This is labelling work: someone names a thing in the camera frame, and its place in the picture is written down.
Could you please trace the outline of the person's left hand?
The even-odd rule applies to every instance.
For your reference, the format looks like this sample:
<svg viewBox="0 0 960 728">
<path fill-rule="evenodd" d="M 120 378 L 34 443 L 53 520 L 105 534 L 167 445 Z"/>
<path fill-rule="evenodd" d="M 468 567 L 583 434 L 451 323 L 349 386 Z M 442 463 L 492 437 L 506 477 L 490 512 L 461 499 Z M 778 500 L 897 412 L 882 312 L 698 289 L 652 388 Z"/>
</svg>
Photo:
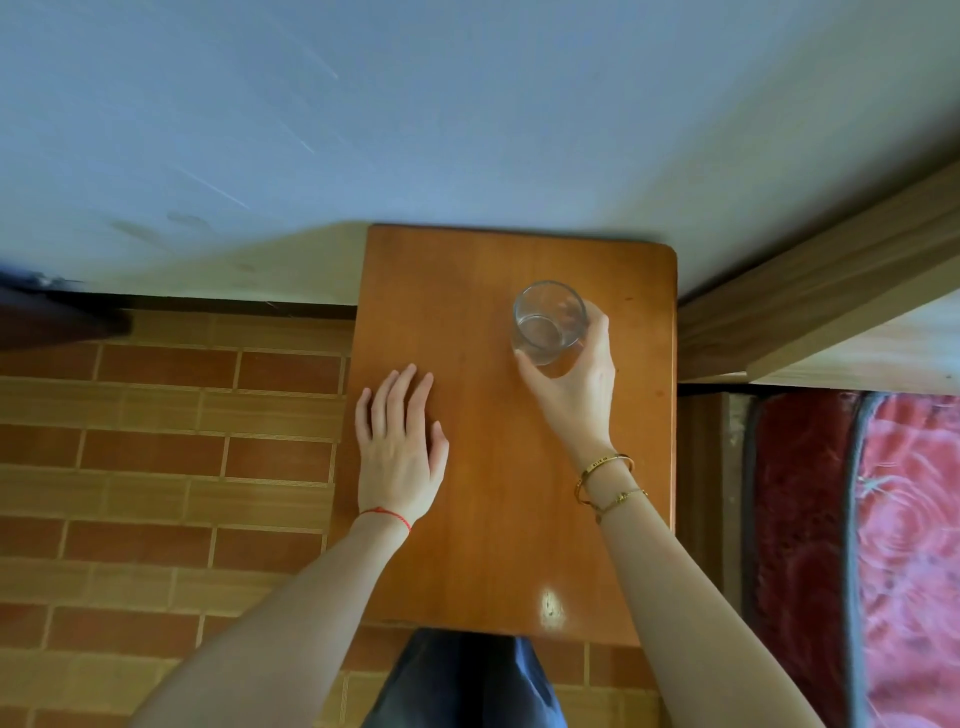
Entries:
<svg viewBox="0 0 960 728">
<path fill-rule="evenodd" d="M 384 516 L 411 530 L 434 504 L 442 482 L 430 482 L 427 466 L 428 433 L 435 422 L 426 407 L 434 375 L 427 372 L 410 386 L 406 407 L 406 435 L 390 435 L 390 387 L 402 370 L 392 370 L 372 391 L 372 442 L 360 452 L 358 508 L 362 516 Z"/>
</svg>

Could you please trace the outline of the wooden bed frame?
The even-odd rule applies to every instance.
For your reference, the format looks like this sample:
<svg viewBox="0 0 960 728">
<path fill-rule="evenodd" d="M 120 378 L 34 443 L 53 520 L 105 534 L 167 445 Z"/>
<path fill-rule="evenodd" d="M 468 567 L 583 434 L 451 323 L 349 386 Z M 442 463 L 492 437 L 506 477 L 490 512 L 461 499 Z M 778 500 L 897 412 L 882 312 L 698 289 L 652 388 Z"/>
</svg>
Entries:
<svg viewBox="0 0 960 728">
<path fill-rule="evenodd" d="M 960 396 L 960 159 L 682 305 L 678 381 Z"/>
</svg>

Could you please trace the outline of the person's right forearm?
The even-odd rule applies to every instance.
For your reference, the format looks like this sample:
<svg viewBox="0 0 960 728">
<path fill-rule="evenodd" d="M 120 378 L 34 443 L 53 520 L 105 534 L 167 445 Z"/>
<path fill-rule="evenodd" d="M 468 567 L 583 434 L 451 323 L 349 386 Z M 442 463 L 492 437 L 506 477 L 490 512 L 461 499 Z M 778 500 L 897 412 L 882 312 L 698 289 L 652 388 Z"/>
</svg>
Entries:
<svg viewBox="0 0 960 728">
<path fill-rule="evenodd" d="M 606 456 L 581 472 L 673 728 L 825 728 L 670 531 L 626 459 Z"/>
</svg>

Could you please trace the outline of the clear drinking glass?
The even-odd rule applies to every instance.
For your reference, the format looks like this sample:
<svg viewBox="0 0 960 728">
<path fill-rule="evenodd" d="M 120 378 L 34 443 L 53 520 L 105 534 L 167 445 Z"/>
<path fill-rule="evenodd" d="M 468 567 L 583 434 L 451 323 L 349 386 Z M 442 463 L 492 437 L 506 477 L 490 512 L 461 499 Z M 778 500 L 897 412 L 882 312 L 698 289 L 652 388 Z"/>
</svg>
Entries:
<svg viewBox="0 0 960 728">
<path fill-rule="evenodd" d="M 535 367 L 552 364 L 585 335 L 588 314 L 570 285 L 540 280 L 528 285 L 511 308 L 511 345 Z"/>
</svg>

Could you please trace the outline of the person's dark blue clothing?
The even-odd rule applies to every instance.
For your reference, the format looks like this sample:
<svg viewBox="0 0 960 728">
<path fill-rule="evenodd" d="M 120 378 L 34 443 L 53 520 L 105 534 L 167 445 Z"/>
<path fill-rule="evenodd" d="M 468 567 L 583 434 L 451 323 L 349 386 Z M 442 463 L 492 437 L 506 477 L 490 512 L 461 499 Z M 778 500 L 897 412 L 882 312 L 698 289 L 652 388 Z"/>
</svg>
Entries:
<svg viewBox="0 0 960 728">
<path fill-rule="evenodd" d="M 361 728 L 568 728 L 528 637 L 419 628 Z"/>
</svg>

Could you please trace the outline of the red patterned mattress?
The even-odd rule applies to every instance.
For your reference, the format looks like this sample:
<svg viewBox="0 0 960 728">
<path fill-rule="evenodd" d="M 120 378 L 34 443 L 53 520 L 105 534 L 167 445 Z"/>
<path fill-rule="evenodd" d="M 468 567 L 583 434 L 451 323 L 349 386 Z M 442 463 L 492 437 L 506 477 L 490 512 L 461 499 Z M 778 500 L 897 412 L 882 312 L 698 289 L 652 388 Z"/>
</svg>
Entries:
<svg viewBox="0 0 960 728">
<path fill-rule="evenodd" d="M 756 400 L 741 608 L 826 728 L 960 728 L 960 395 Z"/>
</svg>

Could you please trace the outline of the person's left forearm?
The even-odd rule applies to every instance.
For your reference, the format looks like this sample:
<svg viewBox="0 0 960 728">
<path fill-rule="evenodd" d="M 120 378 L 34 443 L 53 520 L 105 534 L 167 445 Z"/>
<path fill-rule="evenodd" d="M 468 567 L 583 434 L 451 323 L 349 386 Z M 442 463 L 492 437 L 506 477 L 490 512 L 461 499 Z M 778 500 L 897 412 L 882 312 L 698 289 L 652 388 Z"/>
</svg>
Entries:
<svg viewBox="0 0 960 728">
<path fill-rule="evenodd" d="M 359 515 L 328 552 L 164 678 L 129 728 L 311 728 L 410 532 L 388 516 Z"/>
</svg>

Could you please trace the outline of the person's right hand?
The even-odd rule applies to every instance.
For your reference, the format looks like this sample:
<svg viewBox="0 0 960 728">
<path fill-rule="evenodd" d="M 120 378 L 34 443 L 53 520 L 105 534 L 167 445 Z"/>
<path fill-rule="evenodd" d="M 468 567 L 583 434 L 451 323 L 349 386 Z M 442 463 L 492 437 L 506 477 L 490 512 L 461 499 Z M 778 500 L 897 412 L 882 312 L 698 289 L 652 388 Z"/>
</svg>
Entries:
<svg viewBox="0 0 960 728">
<path fill-rule="evenodd" d="M 583 303 L 588 320 L 576 361 L 562 376 L 552 378 L 553 396 L 535 396 L 546 422 L 580 471 L 617 453 L 610 437 L 616 367 L 609 317 L 592 301 Z"/>
</svg>

